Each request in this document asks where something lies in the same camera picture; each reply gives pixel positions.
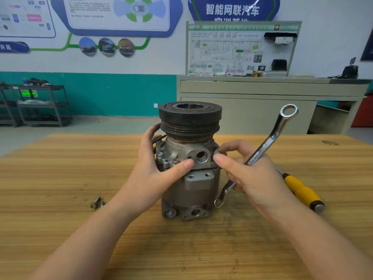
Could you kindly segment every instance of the person's left hand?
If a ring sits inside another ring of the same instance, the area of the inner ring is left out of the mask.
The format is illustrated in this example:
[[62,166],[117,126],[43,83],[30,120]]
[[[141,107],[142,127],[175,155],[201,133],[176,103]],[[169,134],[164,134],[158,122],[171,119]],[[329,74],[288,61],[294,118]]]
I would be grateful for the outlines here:
[[192,159],[186,159],[164,172],[157,169],[153,140],[160,137],[154,136],[159,128],[160,123],[150,127],[142,136],[137,163],[127,182],[113,198],[119,203],[126,203],[127,214],[133,219],[151,208],[161,195],[194,165]]

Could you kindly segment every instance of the yellow screwdriver handle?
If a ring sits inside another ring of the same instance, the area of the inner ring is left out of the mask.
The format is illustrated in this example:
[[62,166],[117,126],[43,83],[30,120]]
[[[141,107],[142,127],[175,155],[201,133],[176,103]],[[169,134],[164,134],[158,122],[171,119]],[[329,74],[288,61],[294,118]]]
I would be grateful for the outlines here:
[[284,180],[288,188],[303,204],[318,213],[324,211],[325,204],[313,189],[305,186],[300,180],[291,175],[284,177]]

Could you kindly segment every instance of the wooden table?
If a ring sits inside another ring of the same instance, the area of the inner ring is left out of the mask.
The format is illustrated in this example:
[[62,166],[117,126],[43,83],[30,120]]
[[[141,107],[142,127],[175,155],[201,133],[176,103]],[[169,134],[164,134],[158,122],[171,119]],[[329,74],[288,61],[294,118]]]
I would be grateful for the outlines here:
[[[219,144],[238,138],[259,145],[265,136],[216,135]],[[92,214],[91,201],[113,197],[139,139],[55,134],[0,160],[0,279],[23,279]],[[373,255],[373,146],[345,136],[283,135],[268,153],[316,190],[327,206],[323,218]],[[220,185],[226,181],[222,173]],[[231,192],[205,220],[164,220],[157,202],[119,240],[104,279],[311,277],[285,236]]]

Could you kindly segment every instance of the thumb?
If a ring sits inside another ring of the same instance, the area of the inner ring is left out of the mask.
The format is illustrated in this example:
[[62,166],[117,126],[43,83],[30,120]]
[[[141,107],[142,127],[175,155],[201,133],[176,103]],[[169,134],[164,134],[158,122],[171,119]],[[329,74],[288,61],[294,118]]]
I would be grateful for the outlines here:
[[188,173],[194,165],[192,159],[186,159],[179,164],[176,164],[172,168],[161,173],[162,183],[167,187],[175,183],[178,179]]
[[227,172],[231,173],[238,180],[242,181],[243,179],[245,179],[245,173],[249,170],[249,166],[241,164],[236,160],[233,160],[232,158],[219,153],[215,154],[213,159],[217,165],[219,165]]

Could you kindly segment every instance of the person's left arm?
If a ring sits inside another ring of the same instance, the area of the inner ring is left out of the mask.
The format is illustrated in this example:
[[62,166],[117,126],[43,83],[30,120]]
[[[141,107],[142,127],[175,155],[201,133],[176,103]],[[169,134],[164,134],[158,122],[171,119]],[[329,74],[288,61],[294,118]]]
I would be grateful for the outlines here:
[[101,279],[127,226],[193,167],[193,160],[187,159],[165,172],[158,171],[152,140],[159,137],[153,137],[159,126],[143,135],[138,161],[119,192],[58,247],[29,280]]

